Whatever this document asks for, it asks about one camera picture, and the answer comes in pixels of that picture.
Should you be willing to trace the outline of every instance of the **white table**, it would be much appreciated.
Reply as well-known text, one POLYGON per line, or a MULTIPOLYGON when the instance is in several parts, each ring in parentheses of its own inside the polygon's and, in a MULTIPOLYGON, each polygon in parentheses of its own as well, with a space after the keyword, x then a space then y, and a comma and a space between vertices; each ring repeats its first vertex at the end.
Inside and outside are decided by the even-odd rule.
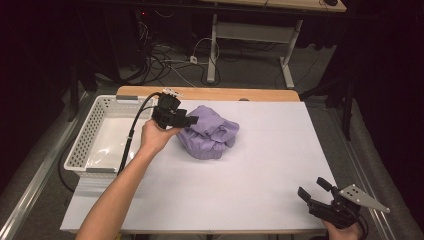
MULTIPOLYGON (((234 147, 219 160, 197 160, 173 137, 149 166, 122 232, 322 231, 297 196, 302 186, 329 203, 331 194, 315 181, 323 177, 335 184, 304 103, 183 100, 180 108, 201 104, 240 124, 234 147)), ((138 145, 134 139, 131 151, 138 145)), ((81 178, 61 230, 78 231, 110 181, 81 178)))

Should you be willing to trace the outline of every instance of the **white laundry basket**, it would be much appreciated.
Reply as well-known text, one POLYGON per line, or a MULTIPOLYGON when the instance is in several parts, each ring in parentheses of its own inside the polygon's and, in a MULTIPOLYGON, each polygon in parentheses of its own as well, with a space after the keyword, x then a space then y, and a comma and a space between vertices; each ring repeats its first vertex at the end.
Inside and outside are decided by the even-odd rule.
MULTIPOLYGON (((145 99, 146 97, 98 96, 72 146, 64 168, 74 171, 80 177, 116 177, 128 133, 145 99)), ((150 99, 145 107, 153 106, 156 101, 150 99)), ((152 112, 153 108, 148 108, 140 114, 127 163, 140 146, 141 127, 150 119, 152 112)))

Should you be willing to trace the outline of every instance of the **human arm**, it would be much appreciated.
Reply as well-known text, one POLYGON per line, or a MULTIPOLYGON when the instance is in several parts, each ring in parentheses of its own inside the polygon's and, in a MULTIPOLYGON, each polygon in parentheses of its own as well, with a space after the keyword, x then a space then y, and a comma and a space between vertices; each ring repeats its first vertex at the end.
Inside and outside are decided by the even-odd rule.
POLYGON ((115 239, 147 167, 179 131, 178 128, 162 130, 153 120, 144 124, 140 149, 91 208, 76 239, 115 239))
POLYGON ((322 220, 322 223, 328 230, 330 240, 358 240, 360 231, 357 223, 352 224, 350 227, 338 229, 333 224, 322 220))

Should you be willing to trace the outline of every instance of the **crumpled purple towel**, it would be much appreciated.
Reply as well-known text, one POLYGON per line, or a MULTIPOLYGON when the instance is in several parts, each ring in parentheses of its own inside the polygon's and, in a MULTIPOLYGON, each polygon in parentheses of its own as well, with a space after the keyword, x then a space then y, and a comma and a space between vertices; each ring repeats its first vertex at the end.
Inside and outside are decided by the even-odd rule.
POLYGON ((233 147, 238 123, 228 121, 213 109, 200 105, 187 116, 198 116, 197 124, 184 128, 177 134, 187 152, 200 160, 219 159, 226 146, 233 147))

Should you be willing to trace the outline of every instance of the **human hand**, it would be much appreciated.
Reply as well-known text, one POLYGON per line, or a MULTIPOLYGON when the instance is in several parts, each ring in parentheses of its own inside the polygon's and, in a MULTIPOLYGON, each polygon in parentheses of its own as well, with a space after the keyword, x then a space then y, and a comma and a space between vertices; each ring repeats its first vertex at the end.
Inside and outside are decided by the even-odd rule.
POLYGON ((330 240, 358 240, 360 231, 357 223, 352 224, 348 228, 338 229, 333 224, 321 220, 328 230, 330 240))
POLYGON ((156 155, 165 147, 169 139, 180 132, 180 130, 181 128, 164 130, 160 128, 154 120, 150 119, 146 121, 143 126, 140 149, 144 149, 156 155))

